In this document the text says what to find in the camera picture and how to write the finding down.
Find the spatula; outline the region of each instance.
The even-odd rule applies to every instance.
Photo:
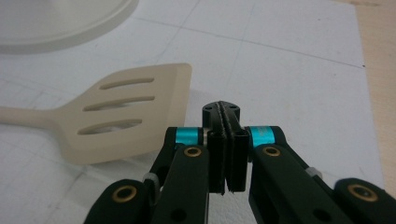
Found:
[[[51,110],[0,106],[0,122],[51,130],[74,164],[161,149],[168,126],[183,126],[191,80],[186,63],[119,71]]]

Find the brass screw hole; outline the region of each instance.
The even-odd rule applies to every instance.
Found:
[[[275,147],[265,147],[262,152],[272,157],[280,156],[280,150]]]
[[[202,154],[202,150],[198,147],[188,147],[184,149],[184,155],[188,157],[199,157]]]
[[[132,185],[119,187],[113,193],[113,201],[116,203],[127,203],[136,196],[137,189]]]
[[[378,195],[376,195],[372,189],[359,184],[349,185],[347,190],[349,190],[349,193],[351,193],[353,196],[369,203],[373,203],[378,200]]]

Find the spatula head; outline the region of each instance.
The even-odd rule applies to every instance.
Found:
[[[169,126],[183,126],[191,67],[186,63],[120,71],[54,110],[48,127],[76,164],[161,149]]]

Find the spatula slot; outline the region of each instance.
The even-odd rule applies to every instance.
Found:
[[[109,123],[97,124],[78,131],[80,135],[99,134],[99,133],[113,133],[129,128],[133,128],[142,123],[142,119],[126,119],[118,120]]]
[[[139,85],[149,84],[153,82],[153,77],[146,77],[146,78],[137,78],[137,79],[130,79],[130,80],[123,80],[113,83],[107,83],[100,87],[100,90],[108,90],[108,89],[115,89],[115,88],[132,88]]]
[[[98,111],[98,110],[108,110],[108,109],[115,109],[121,108],[126,106],[132,105],[141,105],[145,103],[149,103],[155,99],[154,96],[142,96],[142,97],[135,97],[135,98],[128,98],[122,100],[115,100],[111,102],[105,102],[97,105],[88,105],[84,107],[84,111]]]

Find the blue tape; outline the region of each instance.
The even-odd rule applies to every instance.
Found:
[[[198,145],[198,128],[177,128],[176,143]]]
[[[249,126],[253,148],[262,144],[273,144],[275,142],[274,132],[269,126]]]

